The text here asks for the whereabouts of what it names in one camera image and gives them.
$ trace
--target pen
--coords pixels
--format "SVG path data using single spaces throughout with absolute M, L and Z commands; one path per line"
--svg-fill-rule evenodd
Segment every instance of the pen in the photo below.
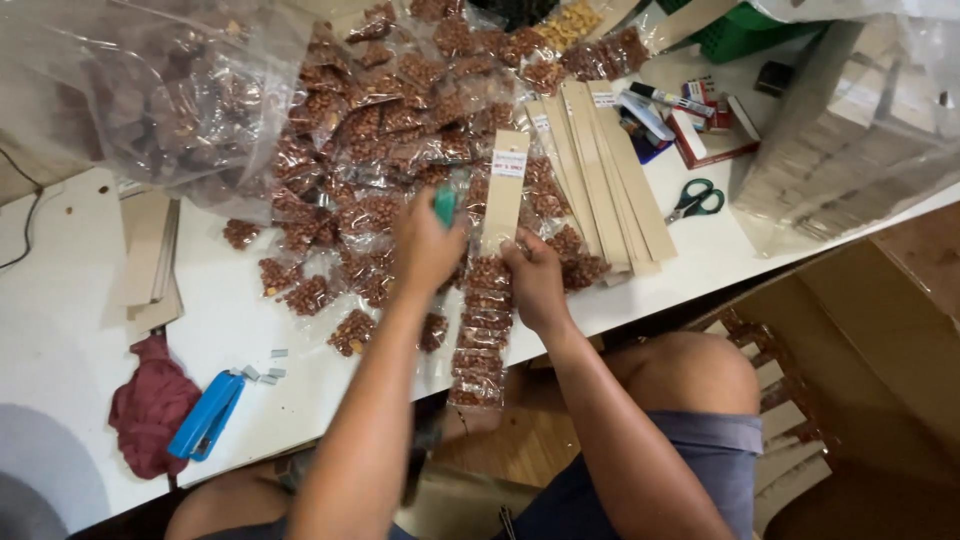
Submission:
M 706 105 L 684 99 L 680 96 L 675 96 L 671 93 L 664 92 L 663 90 L 657 90 L 656 88 L 645 85 L 644 83 L 633 83 L 630 85 L 630 91 L 643 97 L 650 98 L 654 101 L 659 101 L 666 105 L 689 110 L 694 114 L 700 114 L 701 116 L 706 116 L 707 118 L 710 118 L 716 113 L 716 109 L 713 107 L 707 107 Z

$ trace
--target red cloth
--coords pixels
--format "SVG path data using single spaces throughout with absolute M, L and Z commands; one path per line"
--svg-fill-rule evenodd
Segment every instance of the red cloth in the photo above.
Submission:
M 134 343 L 130 352 L 140 356 L 140 367 L 113 393 L 108 422 L 135 475 L 147 480 L 176 475 L 187 460 L 168 453 L 167 446 L 202 392 L 170 359 L 163 336 Z

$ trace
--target scissors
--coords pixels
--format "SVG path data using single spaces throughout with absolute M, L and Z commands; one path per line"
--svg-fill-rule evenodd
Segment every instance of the scissors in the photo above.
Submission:
M 690 188 L 695 185 L 702 185 L 704 189 L 696 193 L 690 193 Z M 713 195 L 716 195 L 716 206 L 711 209 L 705 209 L 704 203 Z M 677 203 L 677 206 L 670 212 L 670 215 L 663 219 L 663 223 L 670 225 L 678 219 L 690 217 L 691 215 L 711 215 L 720 211 L 726 202 L 727 197 L 724 196 L 723 191 L 713 188 L 713 182 L 706 178 L 691 180 L 686 183 L 684 190 L 680 193 L 680 202 Z

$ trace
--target forearm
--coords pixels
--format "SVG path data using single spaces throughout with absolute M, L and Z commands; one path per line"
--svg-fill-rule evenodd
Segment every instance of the forearm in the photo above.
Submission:
M 703 486 L 572 326 L 545 336 L 604 510 L 624 538 L 730 538 Z
M 429 299 L 401 289 L 385 310 L 294 503 L 288 538 L 385 537 L 406 471 Z

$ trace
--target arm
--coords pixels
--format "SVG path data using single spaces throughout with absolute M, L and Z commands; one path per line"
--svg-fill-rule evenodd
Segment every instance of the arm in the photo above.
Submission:
M 395 227 L 396 285 L 291 511 L 290 540 L 386 537 L 410 445 L 410 381 L 423 318 L 466 249 L 464 224 L 444 229 L 425 189 Z
M 626 539 L 727 539 L 730 530 L 700 481 L 576 328 L 557 254 L 532 233 L 503 255 L 514 273 L 520 320 L 535 331 L 557 372 L 600 503 Z

